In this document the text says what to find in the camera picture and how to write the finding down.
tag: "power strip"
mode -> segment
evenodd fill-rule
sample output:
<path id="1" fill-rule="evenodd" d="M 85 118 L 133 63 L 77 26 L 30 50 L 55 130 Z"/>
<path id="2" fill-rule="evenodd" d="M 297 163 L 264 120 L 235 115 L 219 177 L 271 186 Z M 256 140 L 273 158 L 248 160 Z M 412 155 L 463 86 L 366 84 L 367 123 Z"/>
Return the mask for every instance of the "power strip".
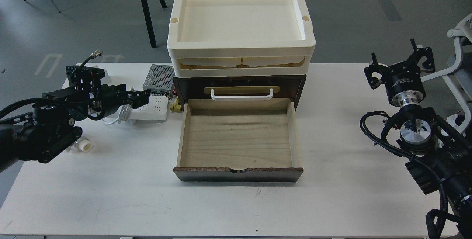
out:
<path id="1" fill-rule="evenodd" d="M 150 96 L 149 103 L 132 109 L 127 120 L 166 120 L 168 101 L 167 96 Z"/>

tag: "white metal frame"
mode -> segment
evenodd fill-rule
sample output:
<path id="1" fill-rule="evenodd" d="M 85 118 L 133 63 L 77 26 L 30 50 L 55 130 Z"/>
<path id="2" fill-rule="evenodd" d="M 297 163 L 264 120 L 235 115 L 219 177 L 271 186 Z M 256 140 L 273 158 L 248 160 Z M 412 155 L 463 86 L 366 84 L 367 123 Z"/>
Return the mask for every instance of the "white metal frame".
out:
<path id="1" fill-rule="evenodd" d="M 452 94 L 454 95 L 455 99 L 461 106 L 462 110 L 464 110 L 465 119 L 462 124 L 457 127 L 457 131 L 462 133 L 466 130 L 466 128 L 471 123 L 471 108 L 467 103 L 467 100 L 462 96 L 462 93 L 457 89 L 455 84 L 452 82 L 450 75 L 454 74 L 455 71 L 458 71 L 462 66 L 462 61 L 464 59 L 464 51 L 462 50 L 462 39 L 461 37 L 467 37 L 469 41 L 472 41 L 472 29 L 470 27 L 470 21 L 472 18 L 472 13 L 469 14 L 467 17 L 462 19 L 454 29 L 450 29 L 447 32 L 447 36 L 453 38 L 454 42 L 454 50 L 455 50 L 455 61 L 452 66 L 447 69 L 443 69 L 437 71 L 435 73 L 431 73 L 429 75 L 423 76 L 421 81 L 428 81 L 433 78 L 442 77 L 448 88 L 451 90 Z"/>

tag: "white plastic block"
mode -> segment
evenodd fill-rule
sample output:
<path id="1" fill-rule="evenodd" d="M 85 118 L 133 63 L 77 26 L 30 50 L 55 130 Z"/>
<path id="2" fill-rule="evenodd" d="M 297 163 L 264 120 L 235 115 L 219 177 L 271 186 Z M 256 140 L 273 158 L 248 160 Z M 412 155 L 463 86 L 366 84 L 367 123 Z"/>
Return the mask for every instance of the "white plastic block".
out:
<path id="1" fill-rule="evenodd" d="M 90 140 L 82 136 L 78 140 L 76 140 L 72 145 L 68 148 L 66 148 L 66 151 L 69 152 L 71 150 L 76 151 L 76 152 L 84 152 L 88 153 L 90 150 L 93 149 L 93 144 L 90 142 Z"/>
<path id="2" fill-rule="evenodd" d="M 302 75 L 316 41 L 305 0 L 174 0 L 178 77 Z"/>

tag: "black wire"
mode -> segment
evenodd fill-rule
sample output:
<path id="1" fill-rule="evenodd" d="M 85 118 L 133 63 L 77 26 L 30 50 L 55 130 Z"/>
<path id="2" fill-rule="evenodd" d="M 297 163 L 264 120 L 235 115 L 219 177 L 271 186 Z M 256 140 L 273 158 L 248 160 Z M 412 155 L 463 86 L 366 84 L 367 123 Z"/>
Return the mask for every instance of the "black wire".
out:
<path id="1" fill-rule="evenodd" d="M 87 64 L 87 62 L 90 61 L 90 60 L 92 60 L 92 59 L 93 59 L 92 56 L 87 57 L 87 59 L 86 59 L 84 62 L 82 62 L 82 63 L 80 64 L 79 69 L 83 68 L 84 65 Z"/>
<path id="2" fill-rule="evenodd" d="M 414 161 L 414 162 L 418 163 L 419 165 L 422 165 L 427 170 L 429 170 L 432 173 L 432 175 L 436 178 L 438 183 L 440 184 L 439 188 L 438 188 L 439 192 L 440 192 L 440 210 L 442 212 L 447 212 L 447 209 L 448 209 L 447 196 L 445 194 L 445 190 L 444 190 L 444 187 L 441 183 L 440 177 L 428 165 L 426 165 L 421 160 L 419 160 L 419 158 L 416 155 L 413 155 L 412 153 L 408 153 L 408 152 L 406 152 L 406 151 L 404 151 L 400 148 L 397 148 L 397 147 L 391 145 L 390 143 L 388 143 L 388 141 L 383 141 L 382 139 L 380 139 L 376 135 L 374 135 L 367 128 L 367 125 L 366 125 L 367 118 L 372 117 L 372 116 L 382 116 L 382 117 L 386 117 L 387 119 L 391 118 L 384 111 L 369 112 L 369 113 L 365 114 L 359 122 L 359 126 L 361 127 L 362 132 L 364 132 L 364 134 L 367 135 L 367 137 L 370 138 L 376 145 L 382 146 L 383 148 L 385 148 L 386 150 L 388 150 L 389 152 L 391 152 L 395 155 L 406 157 L 406 158 L 410 159 L 410 161 Z M 436 224 L 435 224 L 436 231 L 438 232 L 438 237 L 441 236 L 442 231 L 444 229 L 444 225 L 445 225 L 445 218 L 438 217 L 438 219 L 436 221 Z"/>
<path id="3" fill-rule="evenodd" d="M 47 103 L 52 105 L 64 105 L 64 106 L 76 106 L 81 104 L 88 104 L 91 103 L 93 100 L 90 101 L 76 101 L 76 102 L 69 102 L 69 101 L 57 101 L 57 100 L 50 100 L 50 99 L 42 99 L 42 98 L 33 98 L 33 99 L 26 99 L 22 101 L 17 101 L 16 103 L 12 103 L 7 107 L 3 108 L 0 111 L 0 120 L 4 118 L 7 114 L 13 112 L 14 110 L 21 108 L 23 106 L 32 104 L 32 103 Z"/>
<path id="4" fill-rule="evenodd" d="M 76 108 L 75 110 L 76 110 L 77 112 L 83 114 L 84 116 L 90 118 L 91 120 L 94 120 L 94 121 L 98 121 L 98 120 L 100 120 L 100 119 L 102 119 L 102 118 L 105 117 L 105 109 L 104 109 L 104 108 L 101 109 L 100 114 L 97 115 L 97 116 L 91 116 L 91 115 L 89 115 L 89 114 L 87 114 L 87 113 L 84 113 L 84 112 L 83 112 L 81 109 L 79 109 L 79 108 Z"/>

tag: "wooden drawer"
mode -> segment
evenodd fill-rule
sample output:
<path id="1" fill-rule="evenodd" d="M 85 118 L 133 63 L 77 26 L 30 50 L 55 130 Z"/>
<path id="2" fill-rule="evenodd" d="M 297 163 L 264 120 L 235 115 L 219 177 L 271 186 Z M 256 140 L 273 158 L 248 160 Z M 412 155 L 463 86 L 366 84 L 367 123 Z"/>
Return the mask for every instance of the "wooden drawer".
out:
<path id="1" fill-rule="evenodd" d="M 296 182 L 303 173 L 289 98 L 190 99 L 183 114 L 174 168 L 182 181 Z"/>

